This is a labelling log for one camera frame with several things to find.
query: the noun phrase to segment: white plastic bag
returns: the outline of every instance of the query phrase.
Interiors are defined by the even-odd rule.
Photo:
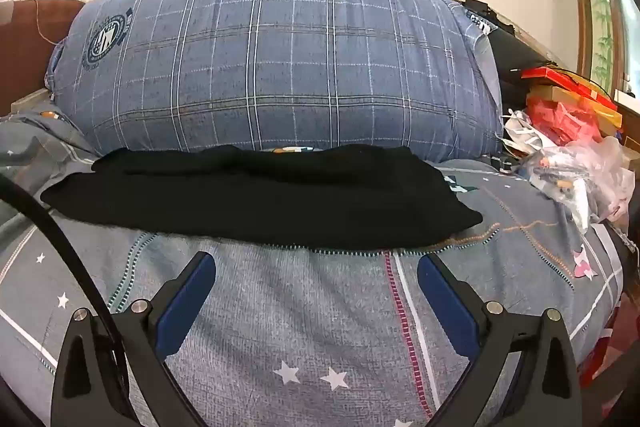
[[[523,163],[521,174],[565,204],[580,232],[586,233],[589,223],[615,221],[628,212],[636,179],[622,164],[618,140],[607,136],[601,143],[590,140],[545,147]]]

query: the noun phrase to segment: cardboard box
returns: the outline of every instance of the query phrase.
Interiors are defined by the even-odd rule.
[[[598,102],[594,102],[585,97],[581,97],[578,93],[567,91],[558,86],[531,86],[527,99],[530,96],[538,96],[543,100],[552,100],[553,102],[570,103],[576,105],[580,98],[586,100],[593,108],[598,117],[598,127],[600,132],[605,136],[615,136],[618,129],[622,126],[622,115],[608,107],[604,107]]]

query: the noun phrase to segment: plastic bag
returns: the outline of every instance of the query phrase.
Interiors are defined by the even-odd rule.
[[[586,233],[590,223],[615,221],[627,213],[636,178],[622,165],[620,143],[607,136],[601,143],[543,148],[523,163],[520,173],[567,206],[580,232]]]
[[[542,100],[537,96],[527,99],[527,114],[533,127],[548,136],[556,145],[573,141],[600,142],[598,116],[582,99],[578,105]]]

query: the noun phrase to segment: red dashed line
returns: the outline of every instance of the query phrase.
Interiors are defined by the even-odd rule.
[[[411,360],[411,365],[414,369],[415,390],[418,392],[420,405],[424,409],[424,412],[426,413],[427,418],[431,419],[431,417],[433,416],[433,413],[431,413],[431,409],[429,409],[429,404],[427,403],[427,397],[424,394],[424,386],[422,385],[422,375],[420,374],[420,365],[418,364],[418,357],[416,357],[415,355],[414,341],[412,340],[411,333],[409,332],[409,321],[406,319],[404,305],[402,304],[402,300],[400,299],[400,294],[398,293],[398,287],[396,286],[396,279],[394,277],[394,272],[391,269],[391,257],[389,256],[388,252],[385,252],[385,267],[386,267],[386,277],[389,279],[389,286],[391,287],[391,295],[393,295],[394,302],[396,303],[396,310],[398,311],[398,316],[400,317],[400,324],[402,326],[402,336],[404,337],[407,350],[409,351],[409,359]]]

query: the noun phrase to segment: circular logo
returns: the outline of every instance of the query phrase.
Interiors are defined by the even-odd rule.
[[[126,19],[123,15],[109,17],[95,33],[86,51],[86,61],[95,64],[109,53],[124,32]]]

